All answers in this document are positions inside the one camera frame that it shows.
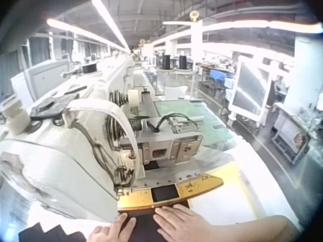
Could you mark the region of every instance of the green cutting mat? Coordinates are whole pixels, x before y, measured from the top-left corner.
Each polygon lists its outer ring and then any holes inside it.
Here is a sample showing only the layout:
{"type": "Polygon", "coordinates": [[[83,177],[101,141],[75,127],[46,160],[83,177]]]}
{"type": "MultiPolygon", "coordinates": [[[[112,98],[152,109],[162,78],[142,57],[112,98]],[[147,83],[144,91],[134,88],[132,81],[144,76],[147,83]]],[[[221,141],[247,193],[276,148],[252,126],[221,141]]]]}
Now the green cutting mat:
{"type": "Polygon", "coordinates": [[[161,116],[170,112],[180,112],[187,116],[204,116],[204,124],[199,129],[204,135],[202,143],[204,146],[223,142],[235,136],[204,102],[190,102],[188,100],[157,101],[155,105],[161,116]]]}

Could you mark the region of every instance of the finger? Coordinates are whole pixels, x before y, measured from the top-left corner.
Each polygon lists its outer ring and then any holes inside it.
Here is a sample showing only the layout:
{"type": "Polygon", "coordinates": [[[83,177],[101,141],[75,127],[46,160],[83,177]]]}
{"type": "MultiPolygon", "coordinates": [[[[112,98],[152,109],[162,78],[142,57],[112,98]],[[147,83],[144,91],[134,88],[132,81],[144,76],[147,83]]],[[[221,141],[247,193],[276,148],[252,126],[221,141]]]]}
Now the finger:
{"type": "Polygon", "coordinates": [[[110,230],[110,227],[103,227],[101,229],[101,233],[108,234],[109,233],[109,230],[110,230]]]}
{"type": "Polygon", "coordinates": [[[170,208],[170,207],[163,207],[163,209],[166,209],[167,211],[170,211],[171,213],[174,213],[177,217],[179,217],[182,221],[185,221],[188,217],[186,213],[179,209],[170,208]]]}
{"type": "Polygon", "coordinates": [[[122,224],[126,221],[128,214],[123,213],[117,217],[115,222],[111,225],[109,231],[109,238],[117,240],[119,238],[119,233],[122,224]]]}
{"type": "Polygon", "coordinates": [[[175,232],[175,227],[172,226],[170,223],[168,223],[163,217],[161,217],[157,214],[154,214],[153,219],[168,234],[173,234],[175,232]]]}
{"type": "Polygon", "coordinates": [[[172,213],[166,209],[156,208],[155,212],[159,216],[163,217],[166,221],[171,223],[174,227],[181,226],[181,224],[182,224],[182,220],[179,217],[177,217],[174,213],[172,213]]]}
{"type": "Polygon", "coordinates": [[[95,229],[92,231],[91,234],[96,234],[96,233],[99,233],[101,231],[102,227],[101,226],[97,226],[95,227],[95,229]]]}
{"type": "Polygon", "coordinates": [[[192,210],[190,210],[189,208],[187,207],[184,207],[183,205],[180,205],[180,204],[176,204],[173,206],[173,208],[176,208],[176,209],[179,209],[181,210],[182,212],[186,213],[187,215],[190,215],[190,216],[195,216],[196,213],[193,212],[192,210]]]}
{"type": "Polygon", "coordinates": [[[131,218],[119,235],[120,242],[128,242],[135,225],[136,218],[131,218]]]}
{"type": "Polygon", "coordinates": [[[173,238],[162,228],[157,229],[157,232],[160,233],[167,242],[175,242],[175,240],[173,240],[173,238]]]}

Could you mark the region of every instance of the monitor screen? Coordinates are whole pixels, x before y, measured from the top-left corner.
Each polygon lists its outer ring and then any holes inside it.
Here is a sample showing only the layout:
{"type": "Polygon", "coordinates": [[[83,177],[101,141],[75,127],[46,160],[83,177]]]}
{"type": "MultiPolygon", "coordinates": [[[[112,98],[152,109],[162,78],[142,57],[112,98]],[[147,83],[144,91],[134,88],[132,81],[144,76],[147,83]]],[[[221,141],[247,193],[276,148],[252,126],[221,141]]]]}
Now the monitor screen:
{"type": "Polygon", "coordinates": [[[237,89],[232,105],[259,116],[268,88],[269,72],[253,63],[241,62],[237,89]]]}

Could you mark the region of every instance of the ceiling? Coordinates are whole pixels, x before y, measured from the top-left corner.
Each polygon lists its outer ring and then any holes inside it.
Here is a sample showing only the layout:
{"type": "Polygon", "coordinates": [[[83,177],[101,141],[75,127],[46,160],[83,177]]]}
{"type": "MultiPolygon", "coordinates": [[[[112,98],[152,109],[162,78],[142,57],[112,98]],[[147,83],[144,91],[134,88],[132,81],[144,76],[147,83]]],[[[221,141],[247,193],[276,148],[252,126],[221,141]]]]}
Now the ceiling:
{"type": "MultiPolygon", "coordinates": [[[[192,10],[200,12],[203,25],[217,22],[265,19],[315,22],[299,0],[102,0],[129,46],[140,39],[158,39],[185,30],[187,26],[165,26],[163,21],[189,21],[192,10]]],[[[91,1],[72,8],[58,17],[119,45],[120,42],[99,15],[91,1]]],[[[283,52],[293,52],[295,34],[272,29],[231,29],[204,33],[213,42],[254,43],[283,52]]]]}

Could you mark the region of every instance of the computer monitor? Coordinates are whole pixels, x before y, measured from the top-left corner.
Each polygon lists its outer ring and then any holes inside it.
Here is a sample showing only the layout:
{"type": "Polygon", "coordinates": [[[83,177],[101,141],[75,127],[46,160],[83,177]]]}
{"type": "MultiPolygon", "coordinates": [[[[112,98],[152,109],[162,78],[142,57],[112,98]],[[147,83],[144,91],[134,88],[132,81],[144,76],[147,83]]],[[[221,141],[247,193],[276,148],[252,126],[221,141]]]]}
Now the computer monitor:
{"type": "Polygon", "coordinates": [[[270,67],[240,56],[229,110],[259,122],[271,86],[270,67]]]}

